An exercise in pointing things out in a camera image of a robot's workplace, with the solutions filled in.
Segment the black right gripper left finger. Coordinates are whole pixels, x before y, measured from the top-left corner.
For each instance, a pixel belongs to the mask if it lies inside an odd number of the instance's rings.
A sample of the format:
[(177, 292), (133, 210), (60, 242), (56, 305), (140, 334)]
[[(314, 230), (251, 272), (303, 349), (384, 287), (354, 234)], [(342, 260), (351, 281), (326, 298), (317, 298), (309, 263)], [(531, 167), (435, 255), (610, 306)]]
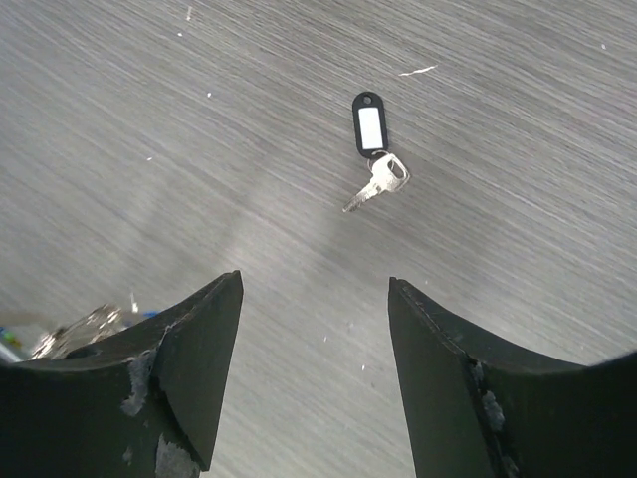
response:
[(63, 358), (1, 368), (5, 477), (197, 477), (212, 463), (239, 271)]

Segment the bunch of silver keys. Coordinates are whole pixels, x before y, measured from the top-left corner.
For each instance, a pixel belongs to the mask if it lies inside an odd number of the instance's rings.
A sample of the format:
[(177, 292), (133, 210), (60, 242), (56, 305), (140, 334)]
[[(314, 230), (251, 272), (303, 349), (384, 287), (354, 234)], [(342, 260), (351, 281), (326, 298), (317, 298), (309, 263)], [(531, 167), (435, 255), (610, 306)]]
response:
[(31, 352), (31, 359), (61, 359), (142, 322), (146, 313), (131, 297), (129, 308), (104, 304), (77, 321), (43, 335)]

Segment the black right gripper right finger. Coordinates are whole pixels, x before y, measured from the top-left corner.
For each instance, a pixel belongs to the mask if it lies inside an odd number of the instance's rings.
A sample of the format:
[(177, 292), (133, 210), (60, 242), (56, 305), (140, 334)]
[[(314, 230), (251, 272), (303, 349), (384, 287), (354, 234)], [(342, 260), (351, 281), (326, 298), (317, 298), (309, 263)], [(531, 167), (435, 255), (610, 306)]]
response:
[(391, 278), (390, 335), (419, 477), (632, 477), (636, 357), (509, 342)]

